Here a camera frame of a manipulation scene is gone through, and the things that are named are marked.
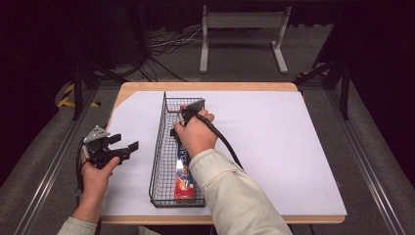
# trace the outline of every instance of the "floor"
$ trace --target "floor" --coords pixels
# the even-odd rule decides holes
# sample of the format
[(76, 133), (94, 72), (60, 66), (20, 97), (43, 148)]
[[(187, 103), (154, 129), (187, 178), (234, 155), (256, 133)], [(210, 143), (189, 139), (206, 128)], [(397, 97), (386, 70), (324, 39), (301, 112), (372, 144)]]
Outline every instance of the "floor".
[[(209, 64), (199, 73), (201, 37), (171, 53), (154, 58), (174, 73), (148, 60), (131, 81), (294, 81), (310, 71), (331, 26), (289, 27), (282, 45), (289, 73), (278, 71), (268, 29), (219, 30), (209, 35)], [(128, 70), (120, 66), (115, 72)], [(415, 190), (407, 181), (385, 140), (351, 85), (348, 115), (339, 113), (339, 85), (324, 90), (315, 77), (299, 87), (330, 167), (338, 182), (347, 217), (340, 224), (294, 224), (294, 234), (415, 234)], [(2, 234), (56, 234), (75, 207), (75, 153), (79, 139), (91, 126), (105, 125), (119, 84), (102, 80), (85, 100), (101, 102), (73, 121), (73, 108), (61, 107), (22, 156), (0, 189)], [(62, 94), (57, 94), (57, 103)], [(210, 234), (211, 226), (152, 226), (162, 234)], [(103, 225), (102, 234), (138, 234), (136, 226)]]

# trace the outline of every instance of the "dark background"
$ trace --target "dark background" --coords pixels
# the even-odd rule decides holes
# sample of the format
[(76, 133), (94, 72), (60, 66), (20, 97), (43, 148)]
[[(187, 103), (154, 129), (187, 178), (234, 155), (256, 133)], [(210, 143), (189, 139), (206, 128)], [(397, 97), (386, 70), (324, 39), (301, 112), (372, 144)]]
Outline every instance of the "dark background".
[[(2, 110), (1, 124), (1, 149), (6, 150), (0, 157), (1, 184), (37, 133), (58, 111), (56, 94), (71, 80), (73, 62), (65, 46), (68, 42), (62, 40), (54, 15), (44, 7), (44, 2), (2, 1), (0, 8), (0, 89), (6, 108)], [(202, 14), (200, 6), (134, 7), (134, 13), (127, 17), (119, 6), (99, 8), (100, 14), (94, 14), (97, 9), (91, 6), (74, 8), (76, 18), (66, 20), (77, 26), (75, 39), (80, 43), (72, 44), (75, 50), (81, 50), (80, 55), (108, 69), (116, 64), (144, 61), (148, 30), (165, 26), (167, 31), (180, 32), (186, 26), (200, 24)], [(345, 44), (355, 41), (357, 33), (353, 32), (353, 26), (369, 25), (350, 62), (351, 79), (412, 184), (415, 184), (414, 10), (414, 3), (409, 1), (384, 1), (370, 9), (360, 9), (360, 15), (348, 15), (348, 23), (333, 30), (317, 61), (338, 57)], [(289, 26), (334, 24), (341, 11), (339, 7), (297, 6), (292, 10)], [(370, 18), (361, 14), (365, 11), (371, 13)], [(108, 21), (108, 16), (114, 16), (115, 21)], [(105, 17), (105, 26), (96, 26)], [(122, 21), (130, 27), (115, 28)], [(113, 44), (103, 43), (103, 38), (109, 37), (113, 37)], [(116, 54), (113, 48), (120, 40), (124, 40), (121, 50), (124, 54), (119, 51)]]

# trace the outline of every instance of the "metal rail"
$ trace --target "metal rail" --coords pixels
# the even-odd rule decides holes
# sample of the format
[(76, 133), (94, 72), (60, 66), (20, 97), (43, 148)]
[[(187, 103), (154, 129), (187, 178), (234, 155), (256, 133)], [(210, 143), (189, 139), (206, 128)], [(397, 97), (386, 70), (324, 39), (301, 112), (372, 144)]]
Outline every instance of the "metal rail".
[[(93, 102), (95, 94), (95, 90), (87, 91), (82, 107), (88, 107), (88, 105)], [(27, 210), (24, 213), (22, 220), (15, 231), (15, 235), (29, 233), (31, 227), (34, 224), (35, 219), (39, 215), (40, 210), (42, 209), (42, 206), (46, 201), (46, 198), (48, 197), (50, 190), (52, 189), (53, 184), (55, 183), (56, 178), (58, 177), (59, 171), (61, 170), (62, 165), (64, 164), (65, 155), (68, 150), (69, 144), (72, 141), (73, 136), (75, 135), (83, 119), (85, 118), (87, 113), (86, 111), (87, 109), (83, 109), (83, 111), (79, 114), (78, 119), (74, 120), (70, 124), (61, 146), (59, 147), (54, 159), (52, 160), (48, 170), (46, 171), (45, 176), (43, 177), (39, 187), (37, 188), (36, 193), (33, 196), (33, 199), (27, 207)]]
[(339, 109), (339, 99), (336, 96), (335, 92), (332, 90), (326, 91), (326, 95), (330, 100), (330, 103), (333, 109), (336, 111), (336, 116), (339, 121), (342, 123), (344, 131), (346, 132), (347, 138), (350, 142), (350, 145), (353, 149), (353, 157), (356, 160), (360, 171), (363, 174), (363, 177), (369, 187), (369, 190), (375, 200), (376, 205), (379, 208), (379, 211), (385, 221), (386, 226), (388, 227), (389, 231), (393, 235), (405, 235), (405, 231), (403, 230), (399, 219), (397, 218), (396, 214), (393, 211), (392, 205), (390, 204), (388, 197), (385, 193), (385, 190), (379, 182), (378, 177), (375, 174), (372, 166), (370, 165), (366, 154), (363, 151), (362, 146), (360, 145), (356, 134), (352, 126), (350, 125), (349, 121), (343, 118), (342, 112)]

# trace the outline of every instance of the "white paper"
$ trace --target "white paper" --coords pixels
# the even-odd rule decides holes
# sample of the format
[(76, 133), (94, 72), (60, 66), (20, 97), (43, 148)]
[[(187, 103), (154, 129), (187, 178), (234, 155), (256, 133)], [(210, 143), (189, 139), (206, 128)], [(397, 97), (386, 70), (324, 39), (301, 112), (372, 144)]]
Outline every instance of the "white paper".
[[(162, 91), (139, 91), (115, 109), (111, 134), (139, 141), (115, 169), (103, 215), (210, 215), (204, 209), (156, 209), (149, 186), (161, 118)], [(332, 171), (299, 92), (167, 91), (167, 98), (205, 98), (216, 128), (281, 215), (346, 215)], [(218, 140), (216, 149), (231, 155)]]

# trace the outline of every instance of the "gray floor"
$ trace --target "gray floor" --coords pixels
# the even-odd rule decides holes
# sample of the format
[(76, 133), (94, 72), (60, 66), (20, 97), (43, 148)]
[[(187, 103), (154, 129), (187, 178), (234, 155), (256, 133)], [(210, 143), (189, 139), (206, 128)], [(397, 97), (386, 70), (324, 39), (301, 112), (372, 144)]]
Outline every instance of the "gray floor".
[[(199, 73), (201, 44), (193, 42), (183, 46), (171, 54), (155, 56), (174, 73), (190, 81), (293, 81), (302, 71), (310, 71), (322, 43), (331, 27), (314, 26), (287, 29), (282, 52), (289, 73), (281, 74), (276, 66), (269, 42), (274, 33), (260, 30), (247, 36), (237, 31), (218, 31), (209, 39), (208, 73)], [(177, 81), (169, 72), (149, 61), (152, 70), (160, 81)], [(155, 77), (149, 66), (146, 71)], [(139, 72), (129, 76), (132, 81), (147, 82)], [(335, 175), (343, 184), (340, 187), (348, 216), (344, 223), (336, 225), (313, 225), (315, 234), (415, 234), (415, 190), (408, 182), (400, 167), (385, 143), (376, 124), (368, 114), (353, 86), (349, 97), (349, 121), (339, 117), (336, 99), (339, 89), (334, 92), (325, 91), (316, 77), (299, 87), (304, 92), (304, 101), (311, 115), (313, 124), (321, 144)], [(61, 156), (60, 146), (67, 137), (73, 108), (60, 108), (56, 116), (39, 133), (15, 167), (9, 179), (0, 190), (0, 233), (13, 234), (19, 226), (30, 201), (36, 194), (39, 185), (49, 166), (55, 159), (62, 158), (62, 167), (55, 180), (50, 182), (51, 188), (45, 192), (47, 197), (38, 205), (38, 211), (32, 218), (26, 231), (28, 234), (56, 234), (62, 223), (75, 207), (75, 174), (74, 162), (78, 140), (89, 132), (96, 124), (104, 125), (108, 121), (119, 86), (110, 82), (96, 92), (93, 98), (101, 102), (101, 108), (90, 108), (80, 121), (73, 141)], [(363, 151), (364, 159), (371, 166), (376, 176), (378, 187), (373, 186), (373, 178), (364, 172), (367, 167), (359, 163), (359, 151), (347, 134), (351, 127), (358, 140), (358, 147)], [(377, 201), (374, 189), (385, 193), (388, 201)], [(383, 212), (382, 206), (393, 209)], [(308, 225), (293, 225), (294, 234), (311, 234)], [(136, 226), (104, 225), (102, 234), (138, 234)]]

